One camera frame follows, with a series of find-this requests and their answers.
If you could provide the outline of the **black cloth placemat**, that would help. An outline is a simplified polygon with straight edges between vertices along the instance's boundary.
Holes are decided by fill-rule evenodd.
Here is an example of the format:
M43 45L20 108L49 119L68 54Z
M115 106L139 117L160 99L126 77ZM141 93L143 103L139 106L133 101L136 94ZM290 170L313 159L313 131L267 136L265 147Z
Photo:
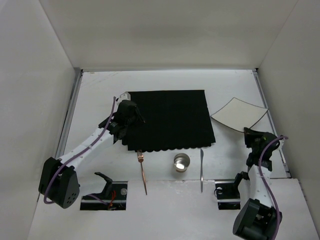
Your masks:
M127 129L128 151L159 152L210 147L216 143L205 91L131 91L144 122Z

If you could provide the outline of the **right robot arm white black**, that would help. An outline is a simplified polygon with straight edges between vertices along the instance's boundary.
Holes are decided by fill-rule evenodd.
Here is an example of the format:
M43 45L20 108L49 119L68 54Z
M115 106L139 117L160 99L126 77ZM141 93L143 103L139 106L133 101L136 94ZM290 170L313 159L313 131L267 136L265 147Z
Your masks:
M277 237L282 213L270 188L273 171L271 156L283 137L270 132L243 129L244 143L251 152L246 160L249 198L235 218L232 233L243 240L274 240Z

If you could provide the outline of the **square white plate black rim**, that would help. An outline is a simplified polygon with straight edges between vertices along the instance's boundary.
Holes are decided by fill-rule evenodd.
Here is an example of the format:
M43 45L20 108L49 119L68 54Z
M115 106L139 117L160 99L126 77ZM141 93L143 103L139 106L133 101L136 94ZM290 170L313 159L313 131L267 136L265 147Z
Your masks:
M268 108L260 107L236 97L211 115L216 122L237 132L244 132L244 128L252 128L268 112Z

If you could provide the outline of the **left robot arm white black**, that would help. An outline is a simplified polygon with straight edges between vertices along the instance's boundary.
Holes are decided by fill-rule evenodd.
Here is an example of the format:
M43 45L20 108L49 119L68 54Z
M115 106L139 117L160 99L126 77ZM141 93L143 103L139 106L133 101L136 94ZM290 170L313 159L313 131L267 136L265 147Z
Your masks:
M113 99L110 115L79 146L58 157L48 158L43 165L38 191L47 205L69 208L78 197L90 196L98 201L106 198L113 181L101 172L95 178L79 179L77 172L102 150L122 140L128 128L144 123L138 105L131 100Z

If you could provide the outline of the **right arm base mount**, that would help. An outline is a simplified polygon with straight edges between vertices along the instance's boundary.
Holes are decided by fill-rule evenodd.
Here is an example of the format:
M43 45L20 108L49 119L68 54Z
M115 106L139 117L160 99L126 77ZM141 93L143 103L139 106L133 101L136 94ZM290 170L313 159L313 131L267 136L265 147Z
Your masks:
M237 173L234 179L215 181L214 196L219 210L240 210L241 196L239 185L242 180L249 180L248 173Z

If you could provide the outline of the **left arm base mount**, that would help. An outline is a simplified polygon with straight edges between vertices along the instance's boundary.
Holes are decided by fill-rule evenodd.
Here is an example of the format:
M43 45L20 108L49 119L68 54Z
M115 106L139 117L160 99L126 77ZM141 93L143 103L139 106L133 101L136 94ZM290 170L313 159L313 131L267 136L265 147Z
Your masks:
M89 180L80 201L81 211L125 211L127 208L127 181L113 181L101 172L95 172L97 181Z

